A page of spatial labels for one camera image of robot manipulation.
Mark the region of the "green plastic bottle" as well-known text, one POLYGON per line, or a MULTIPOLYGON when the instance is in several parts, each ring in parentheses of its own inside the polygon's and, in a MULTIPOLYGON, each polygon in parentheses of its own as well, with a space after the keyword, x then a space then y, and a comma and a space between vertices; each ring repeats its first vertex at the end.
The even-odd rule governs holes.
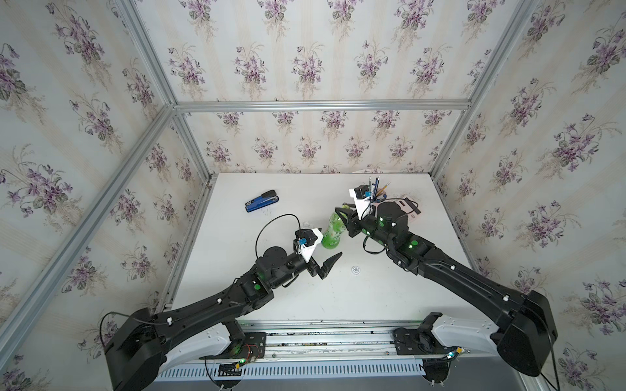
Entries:
POLYGON ((345 225, 340 216, 336 212, 333 212, 329 219, 329 225, 324 232, 322 245, 326 249, 336 249, 341 241, 342 233, 344 233, 345 230, 345 225))

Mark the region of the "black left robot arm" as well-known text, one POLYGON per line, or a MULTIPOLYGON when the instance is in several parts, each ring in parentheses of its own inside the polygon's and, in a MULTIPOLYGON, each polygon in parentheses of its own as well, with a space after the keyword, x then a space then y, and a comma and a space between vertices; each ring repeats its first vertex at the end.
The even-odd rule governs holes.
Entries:
POLYGON ((313 259, 271 247, 223 291, 179 309, 151 314, 135 311, 104 347, 112 388, 142 390, 155 381, 166 355, 205 330, 256 311, 274 298, 274 290, 305 270, 324 279, 342 257, 336 253, 322 266, 313 259))

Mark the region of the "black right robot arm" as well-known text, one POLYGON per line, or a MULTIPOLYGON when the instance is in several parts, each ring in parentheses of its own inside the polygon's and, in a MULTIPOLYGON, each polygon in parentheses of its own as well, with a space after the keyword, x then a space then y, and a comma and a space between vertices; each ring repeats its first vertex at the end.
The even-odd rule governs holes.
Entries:
POLYGON ((446 288, 493 321, 496 329, 488 340, 513 369, 533 377, 542 373, 558 338, 546 296, 508 288, 457 262, 412 233, 407 214, 396 203, 381 203, 370 214, 351 207, 335 211, 349 236, 364 234, 381 244, 398 267, 446 288))

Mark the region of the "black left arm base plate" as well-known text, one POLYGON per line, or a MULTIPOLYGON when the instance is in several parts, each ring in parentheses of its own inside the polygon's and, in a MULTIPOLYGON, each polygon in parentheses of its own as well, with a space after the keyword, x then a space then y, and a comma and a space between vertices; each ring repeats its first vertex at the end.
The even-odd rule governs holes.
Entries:
POLYGON ((266 332, 246 332, 236 321, 211 327, 202 334, 200 359, 263 358, 267 343, 266 332))

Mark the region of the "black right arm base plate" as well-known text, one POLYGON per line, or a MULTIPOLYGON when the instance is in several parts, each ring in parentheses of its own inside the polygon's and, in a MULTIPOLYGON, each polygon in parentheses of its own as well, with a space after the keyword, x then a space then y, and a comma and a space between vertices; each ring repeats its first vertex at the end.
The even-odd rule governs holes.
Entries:
POLYGON ((446 355, 449 359, 460 355, 463 352, 461 347, 444 345, 435 337, 435 321, 442 316, 441 312, 431 312, 418 328, 395 329, 392 337, 397 355, 446 355))

